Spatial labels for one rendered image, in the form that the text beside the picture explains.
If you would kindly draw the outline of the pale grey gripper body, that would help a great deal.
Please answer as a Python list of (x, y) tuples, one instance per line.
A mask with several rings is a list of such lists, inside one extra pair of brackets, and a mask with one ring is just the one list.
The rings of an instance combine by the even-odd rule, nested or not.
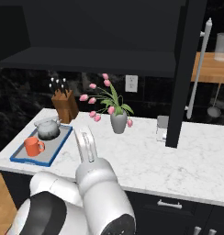
[(88, 126), (74, 131), (81, 162), (93, 162), (97, 158), (95, 139)]

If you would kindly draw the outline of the blue tray with grey inset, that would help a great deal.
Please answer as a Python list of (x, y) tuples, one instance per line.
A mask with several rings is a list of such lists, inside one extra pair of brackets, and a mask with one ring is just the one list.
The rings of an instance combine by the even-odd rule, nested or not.
[(72, 126), (60, 125), (60, 135), (56, 139), (44, 140), (45, 151), (43, 153), (30, 157), (27, 155), (24, 144), (21, 144), (10, 156), (10, 161), (50, 167), (72, 131)]

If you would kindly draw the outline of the grey kettle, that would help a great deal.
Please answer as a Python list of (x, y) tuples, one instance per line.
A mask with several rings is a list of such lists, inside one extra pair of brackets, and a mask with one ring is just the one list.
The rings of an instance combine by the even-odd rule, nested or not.
[(45, 118), (34, 123), (41, 140), (54, 140), (60, 135), (61, 121), (57, 118)]

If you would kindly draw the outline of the orange mug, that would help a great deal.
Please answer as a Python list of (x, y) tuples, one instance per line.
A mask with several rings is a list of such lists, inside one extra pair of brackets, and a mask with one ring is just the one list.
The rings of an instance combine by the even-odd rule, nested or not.
[(38, 138), (31, 136), (24, 140), (27, 155), (30, 157), (38, 156), (45, 151), (45, 144)]

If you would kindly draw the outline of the dark base cabinet run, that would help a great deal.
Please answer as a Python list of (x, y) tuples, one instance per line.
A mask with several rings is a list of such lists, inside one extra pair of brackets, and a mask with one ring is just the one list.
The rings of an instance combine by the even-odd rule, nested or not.
[[(3, 172), (2, 176), (19, 210), (25, 200), (30, 198), (29, 184), (33, 176), (8, 172)], [(213, 207), (207, 219), (189, 218), (163, 212), (147, 212), (136, 209), (134, 206), (132, 208), (136, 219), (135, 235), (193, 235), (196, 226), (202, 229), (198, 235), (208, 235), (210, 229), (216, 230), (216, 235), (224, 235), (223, 208)]]

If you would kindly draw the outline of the dark cabinet door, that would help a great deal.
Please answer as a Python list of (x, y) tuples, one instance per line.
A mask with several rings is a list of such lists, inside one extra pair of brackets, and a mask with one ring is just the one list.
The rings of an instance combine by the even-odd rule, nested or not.
[(206, 6), (207, 0), (185, 0), (185, 5), (180, 10), (174, 47), (176, 67), (166, 147), (176, 148), (178, 145)]

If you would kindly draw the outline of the grey vase with pink tulips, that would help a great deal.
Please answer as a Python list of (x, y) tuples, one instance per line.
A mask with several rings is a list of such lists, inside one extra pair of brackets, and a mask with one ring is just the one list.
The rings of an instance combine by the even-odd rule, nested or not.
[(107, 91), (96, 84), (89, 84), (89, 87), (93, 90), (99, 90), (98, 95), (80, 95), (79, 100), (81, 102), (87, 102), (89, 105), (94, 105), (97, 101), (101, 105), (105, 105), (104, 108), (97, 111), (93, 110), (89, 113), (89, 117), (95, 122), (101, 120), (101, 116), (107, 112), (110, 116), (110, 122), (113, 131), (116, 134), (122, 134), (126, 127), (131, 128), (133, 121), (129, 114), (134, 114), (132, 108), (123, 102), (123, 96), (118, 95), (115, 87), (110, 82), (108, 74), (103, 73), (102, 77), (104, 79), (104, 86), (108, 87), (110, 91)]

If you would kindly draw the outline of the wooden knife block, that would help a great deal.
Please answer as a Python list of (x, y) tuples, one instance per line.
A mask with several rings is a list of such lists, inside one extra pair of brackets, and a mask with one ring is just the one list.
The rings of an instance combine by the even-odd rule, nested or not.
[(70, 124), (73, 119), (76, 119), (79, 113), (79, 108), (72, 90), (66, 92), (65, 94), (57, 92), (51, 98), (51, 101), (56, 108), (59, 119), (62, 123)]

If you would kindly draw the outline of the clear glass jar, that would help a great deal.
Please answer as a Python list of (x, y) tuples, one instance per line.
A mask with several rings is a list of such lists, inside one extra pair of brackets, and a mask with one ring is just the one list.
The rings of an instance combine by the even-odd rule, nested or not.
[(157, 117), (157, 129), (156, 129), (156, 140), (166, 141), (167, 128), (168, 128), (168, 116)]

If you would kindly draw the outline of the dark drawer front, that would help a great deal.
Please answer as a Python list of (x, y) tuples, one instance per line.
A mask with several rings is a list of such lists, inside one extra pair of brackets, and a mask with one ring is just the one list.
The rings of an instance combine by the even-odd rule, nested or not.
[(147, 212), (163, 212), (189, 218), (207, 219), (212, 206), (193, 201), (164, 196), (147, 195), (136, 192), (126, 192), (132, 206)]

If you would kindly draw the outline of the hanging grey ladle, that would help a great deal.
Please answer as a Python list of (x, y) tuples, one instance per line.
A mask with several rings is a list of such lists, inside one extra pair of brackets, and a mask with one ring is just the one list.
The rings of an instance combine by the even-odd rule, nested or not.
[(213, 106), (211, 106), (207, 109), (207, 114), (210, 117), (213, 117), (213, 118), (218, 118), (221, 115), (220, 109), (218, 107), (216, 107), (216, 102), (217, 102), (220, 87), (221, 87), (221, 84), (218, 85), (218, 90), (216, 92), (216, 96), (215, 96), (215, 99), (214, 99), (214, 102), (213, 102)]

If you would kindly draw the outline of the tall clear glass container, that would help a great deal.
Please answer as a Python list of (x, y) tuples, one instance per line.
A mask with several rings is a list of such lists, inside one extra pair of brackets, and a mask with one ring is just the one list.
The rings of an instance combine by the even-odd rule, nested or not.
[(214, 59), (224, 62), (224, 33), (218, 33)]

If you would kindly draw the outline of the white wall outlet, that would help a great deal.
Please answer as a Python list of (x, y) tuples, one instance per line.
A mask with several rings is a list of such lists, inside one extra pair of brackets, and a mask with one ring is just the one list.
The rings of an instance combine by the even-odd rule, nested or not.
[(125, 77), (125, 91), (136, 93), (138, 91), (138, 76), (127, 75)]

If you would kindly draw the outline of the dark wall cabinet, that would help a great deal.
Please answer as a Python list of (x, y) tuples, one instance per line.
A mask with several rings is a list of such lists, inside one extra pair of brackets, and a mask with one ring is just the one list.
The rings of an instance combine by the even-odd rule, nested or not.
[(186, 0), (0, 0), (0, 66), (171, 77)]

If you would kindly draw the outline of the wooden wall shelf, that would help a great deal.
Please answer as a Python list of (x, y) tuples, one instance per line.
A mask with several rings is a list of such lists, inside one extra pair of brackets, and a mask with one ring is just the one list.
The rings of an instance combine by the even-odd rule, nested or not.
[(224, 62), (216, 61), (213, 52), (205, 53), (198, 81), (224, 84)]

